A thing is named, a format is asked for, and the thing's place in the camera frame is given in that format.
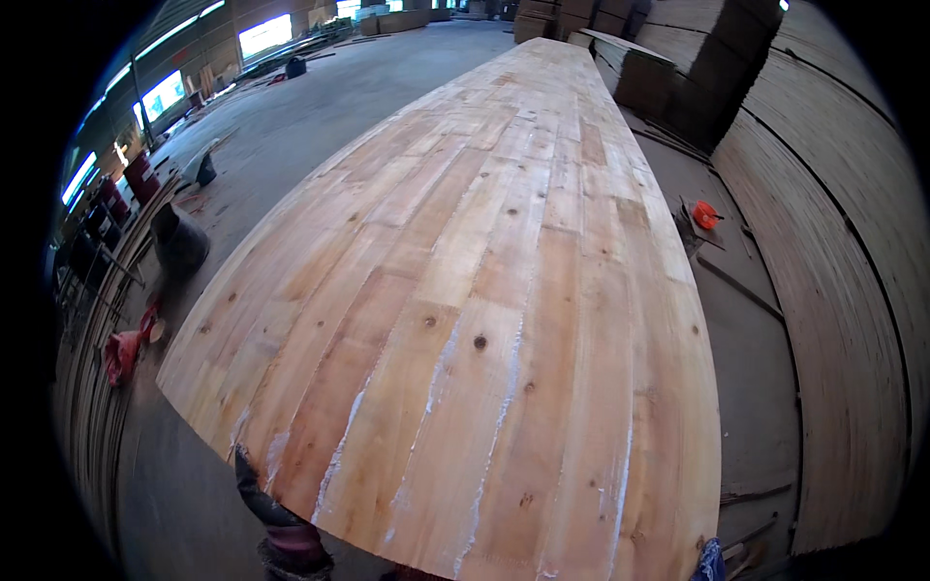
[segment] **red plastic bag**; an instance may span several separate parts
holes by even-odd
[[[125,385],[132,379],[132,369],[141,342],[141,331],[123,331],[118,335],[110,335],[107,339],[107,344],[103,347],[103,358],[111,386]]]

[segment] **orange bucket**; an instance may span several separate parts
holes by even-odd
[[[717,210],[713,209],[712,205],[703,200],[697,201],[695,209],[691,211],[691,215],[694,216],[698,226],[704,230],[712,229],[717,225],[717,222],[723,219],[722,216],[717,214]]]

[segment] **red barrel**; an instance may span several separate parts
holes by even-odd
[[[119,224],[126,221],[126,217],[129,215],[129,206],[126,205],[123,196],[119,194],[119,189],[110,176],[104,176],[100,182],[100,198]]]
[[[149,165],[149,154],[145,151],[140,152],[136,159],[132,160],[123,172],[126,176],[126,183],[129,188],[136,194],[139,203],[146,205],[149,203],[162,184],[158,183],[158,178]]]

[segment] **gloved hand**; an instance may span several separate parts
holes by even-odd
[[[259,474],[241,443],[235,447],[235,478],[239,496],[268,532],[259,543],[265,578],[327,581],[333,561],[320,542],[320,532],[259,489]]]

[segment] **concrete floor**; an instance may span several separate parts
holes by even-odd
[[[308,63],[307,74],[275,86],[232,92],[208,115],[180,129],[153,160],[183,165],[213,138],[229,136],[213,154],[219,176],[182,206],[209,233],[206,263],[166,296],[162,314],[180,327],[219,266],[288,191],[332,153],[410,101],[513,47],[508,22],[454,21],[343,46]],[[628,116],[631,126],[641,122]],[[718,227],[726,252],[702,254],[757,294],[777,304],[758,248],[740,241],[740,219],[723,184],[700,163],[641,139],[670,200],[711,202],[729,219]],[[185,197],[182,193],[178,199]],[[720,390],[724,484],[797,469],[798,415],[784,327],[714,275],[693,263],[704,305]],[[150,253],[147,280],[159,272]],[[147,291],[133,287],[126,314],[138,320]],[[180,419],[154,385],[164,351],[139,360],[119,469],[119,529],[127,576],[133,579],[260,579],[255,545],[259,522],[235,491],[232,469]],[[724,542],[781,515],[765,535],[769,560],[787,553],[796,487],[786,494],[721,511]],[[391,565],[325,536],[339,581],[378,579]]]

